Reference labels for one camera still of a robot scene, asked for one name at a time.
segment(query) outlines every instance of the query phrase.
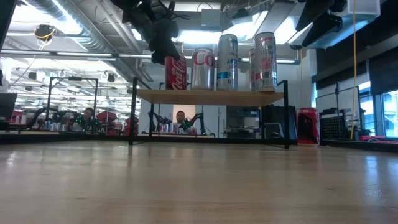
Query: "person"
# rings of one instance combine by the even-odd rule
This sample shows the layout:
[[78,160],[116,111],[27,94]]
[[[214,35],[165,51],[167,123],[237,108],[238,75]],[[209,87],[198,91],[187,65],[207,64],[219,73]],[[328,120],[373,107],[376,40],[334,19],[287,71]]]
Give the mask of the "person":
[[9,82],[4,78],[2,70],[0,69],[0,93],[7,93],[9,88]]
[[[177,122],[174,123],[174,132],[177,133],[178,128],[184,123],[185,120],[185,113],[184,111],[179,111],[177,112],[175,118],[177,119]],[[196,133],[196,129],[195,127],[189,127],[186,130],[184,130],[183,128],[181,128],[182,130],[182,134],[195,134]]]
[[[93,108],[86,108],[84,110],[84,112],[83,112],[83,120],[84,120],[84,122],[82,123],[83,126],[84,126],[85,123],[89,122],[92,119],[93,114],[94,114],[94,109]],[[79,123],[74,122],[73,125],[70,127],[70,130],[71,131],[76,131],[76,132],[77,131],[83,131],[83,127]]]

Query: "black metal shelf frame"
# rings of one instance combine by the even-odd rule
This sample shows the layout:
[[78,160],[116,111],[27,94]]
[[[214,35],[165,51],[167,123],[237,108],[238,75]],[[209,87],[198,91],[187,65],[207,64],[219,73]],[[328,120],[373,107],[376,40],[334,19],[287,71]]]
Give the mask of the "black metal shelf frame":
[[[285,149],[288,149],[291,144],[296,144],[296,141],[290,140],[289,134],[289,90],[288,81],[282,80],[277,86],[283,85],[284,88],[284,138],[283,139],[266,139],[265,138],[265,126],[260,120],[261,126],[261,139],[228,139],[228,138],[179,138],[179,137],[160,137],[154,136],[152,130],[149,130],[148,136],[135,136],[134,125],[135,125],[135,111],[136,111],[136,100],[137,100],[137,86],[138,82],[144,85],[147,89],[152,88],[143,82],[140,78],[134,77],[132,81],[132,98],[131,98],[131,115],[130,115],[130,136],[129,145],[132,146],[134,141],[148,141],[148,142],[195,142],[195,143],[228,143],[228,144],[280,144],[284,145]],[[265,110],[261,110],[261,117],[264,117]],[[154,104],[150,105],[149,122],[152,123],[154,120]]]

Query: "yellow cable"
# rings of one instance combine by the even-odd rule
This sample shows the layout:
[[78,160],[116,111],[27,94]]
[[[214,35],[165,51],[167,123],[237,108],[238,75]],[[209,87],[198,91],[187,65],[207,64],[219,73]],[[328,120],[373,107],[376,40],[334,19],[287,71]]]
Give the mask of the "yellow cable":
[[354,4],[354,8],[353,8],[353,23],[354,23],[354,97],[353,97],[353,108],[352,108],[352,115],[351,115],[351,137],[350,139],[353,140],[353,136],[354,136],[354,115],[355,115],[355,94],[356,94],[356,28],[355,28],[355,24],[356,24],[356,18],[355,18],[355,0],[353,1]]
[[55,32],[55,29],[50,33],[50,34],[47,34],[47,35],[45,35],[45,36],[37,36],[36,35],[36,31],[37,31],[37,29],[35,29],[35,36],[37,37],[37,38],[39,38],[39,39],[44,39],[44,38],[48,38],[48,37],[50,37],[51,35],[53,35],[54,34],[54,32]]

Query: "wooden floor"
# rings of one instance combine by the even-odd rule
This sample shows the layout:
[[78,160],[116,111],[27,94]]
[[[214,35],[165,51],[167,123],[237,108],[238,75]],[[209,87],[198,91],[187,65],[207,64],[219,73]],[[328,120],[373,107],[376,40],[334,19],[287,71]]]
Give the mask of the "wooden floor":
[[332,147],[0,146],[0,223],[398,223],[398,156]]

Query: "tall can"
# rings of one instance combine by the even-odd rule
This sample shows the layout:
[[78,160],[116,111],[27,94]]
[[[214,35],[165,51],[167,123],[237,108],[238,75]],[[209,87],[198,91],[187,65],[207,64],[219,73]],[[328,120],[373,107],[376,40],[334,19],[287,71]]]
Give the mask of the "tall can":
[[217,90],[238,90],[238,38],[222,35],[218,41]]
[[278,75],[274,33],[263,32],[257,34],[254,38],[254,47],[254,59],[258,71],[256,91],[276,91]]
[[192,55],[192,90],[214,90],[214,62],[213,50],[206,47],[195,49]]
[[165,83],[166,90],[186,90],[187,89],[187,60],[183,52],[183,45],[174,42],[174,46],[180,54],[180,60],[175,60],[171,56],[165,58]]
[[256,91],[256,75],[258,73],[256,72],[256,60],[254,59],[254,49],[250,49],[249,51],[249,63],[250,63],[250,90],[251,91]]

